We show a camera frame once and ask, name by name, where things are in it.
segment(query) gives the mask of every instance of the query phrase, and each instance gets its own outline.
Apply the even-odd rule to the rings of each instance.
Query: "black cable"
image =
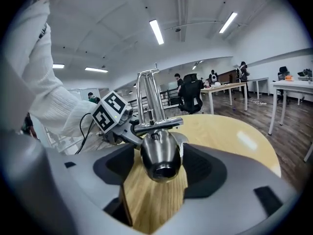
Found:
[[[84,135],[83,130],[82,130],[82,121],[83,121],[84,117],[89,115],[89,114],[91,114],[91,113],[86,113],[85,115],[83,115],[82,119],[79,122],[79,129],[80,129],[80,132],[83,134],[84,139],[85,139],[85,135]]]
[[[81,150],[83,149],[83,147],[84,147],[84,145],[85,145],[85,142],[86,142],[86,140],[87,140],[87,138],[88,138],[88,135],[89,135],[89,133],[90,133],[90,131],[91,131],[92,125],[93,125],[93,120],[91,121],[91,124],[90,124],[90,126],[89,126],[88,132],[87,132],[87,134],[86,134],[86,137],[85,137],[84,140],[82,141],[82,144],[81,144],[80,148],[78,149],[78,151],[76,151],[75,155],[78,154],[78,153],[80,153]]]

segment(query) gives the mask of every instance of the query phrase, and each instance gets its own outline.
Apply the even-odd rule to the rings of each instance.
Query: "standing person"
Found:
[[[211,74],[209,75],[209,80],[211,81],[211,84],[215,84],[215,82],[217,82],[219,79],[219,76],[217,75],[216,72],[214,72],[214,70],[211,70]]]
[[[80,121],[96,106],[78,100],[55,77],[51,56],[51,29],[47,24],[50,0],[28,0],[11,23],[2,43],[1,55],[9,69],[20,77],[35,95],[29,112],[49,131],[69,137],[81,136]],[[87,115],[83,131],[92,121]]]
[[[248,76],[250,75],[250,73],[247,71],[248,66],[246,65],[245,62],[241,62],[242,65],[240,66],[240,71],[241,71],[241,78],[240,81],[243,83],[246,83],[246,94],[248,98],[251,98],[249,95],[249,89],[248,89]],[[241,86],[241,93],[243,94],[243,97],[245,97],[245,87]]]
[[[175,79],[177,80],[177,93],[178,93],[178,98],[179,98],[179,105],[182,105],[183,102],[182,102],[182,96],[181,96],[181,93],[180,93],[180,90],[181,90],[181,86],[184,84],[184,81],[180,78],[180,75],[178,73],[175,74]]]
[[[24,124],[22,126],[22,131],[24,134],[33,136],[34,138],[38,139],[37,133],[35,132],[34,129],[33,121],[31,120],[29,113],[27,113],[27,116],[25,117]]]
[[[100,102],[100,98],[97,96],[94,96],[92,92],[88,93],[89,102],[93,102],[95,104],[98,104]]]

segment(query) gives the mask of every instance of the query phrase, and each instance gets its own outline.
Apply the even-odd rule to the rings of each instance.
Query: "white ceiling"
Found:
[[[216,39],[223,42],[234,38],[270,1],[51,0],[48,23],[52,55],[54,63],[66,66],[55,73],[61,80],[94,79],[107,84],[125,75],[123,81],[129,77],[130,82],[146,64],[153,68],[155,60],[166,59],[165,54],[170,58],[174,49],[181,48],[175,55],[187,56],[191,46],[198,46],[197,42],[201,42],[199,46],[203,49],[203,46],[214,47]],[[223,35],[219,34],[223,21],[233,11],[238,13],[235,22]],[[158,20],[163,45],[158,45],[151,30],[149,21],[152,19]],[[179,33],[171,29],[187,23],[195,24],[180,27]],[[108,73],[84,71],[87,66],[102,65]],[[168,67],[166,63],[162,64],[162,69]]]

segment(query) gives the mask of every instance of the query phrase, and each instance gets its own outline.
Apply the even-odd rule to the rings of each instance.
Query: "ceiling light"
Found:
[[[162,38],[162,34],[161,34],[161,31],[160,31],[160,28],[158,27],[158,24],[157,24],[157,20],[154,19],[152,21],[149,22],[151,27],[152,27],[152,30],[153,32],[155,33],[155,36],[156,36],[156,39],[158,41],[158,44],[161,45],[164,43],[163,41],[163,38]]]
[[[104,72],[104,73],[107,73],[107,72],[108,72],[108,70],[101,70],[101,69],[95,69],[95,68],[90,68],[90,67],[86,67],[85,70],[86,70],[86,71]]]
[[[52,66],[54,69],[63,69],[64,65],[57,65],[57,64],[53,64]]]
[[[231,22],[235,19],[237,15],[238,14],[235,12],[231,13],[230,17],[227,19],[226,23],[221,28],[220,33],[224,33],[224,31],[228,28],[228,26],[231,24]]]

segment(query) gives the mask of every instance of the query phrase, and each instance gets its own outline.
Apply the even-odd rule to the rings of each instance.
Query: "office chair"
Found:
[[[285,77],[287,76],[287,75],[289,75],[290,74],[290,72],[287,70],[287,67],[286,66],[283,66],[283,67],[280,67],[279,68],[279,72],[278,72],[278,74],[277,74],[277,76],[278,76],[278,81],[281,81],[281,80],[285,80]],[[281,100],[283,100],[283,95],[284,95],[284,90],[278,90],[279,92],[280,92],[280,95],[278,95],[278,97],[277,97],[277,103]]]
[[[196,113],[201,110],[203,102],[200,98],[202,81],[197,79],[197,74],[186,75],[183,79],[180,93],[184,99],[184,104],[179,105],[181,111]]]

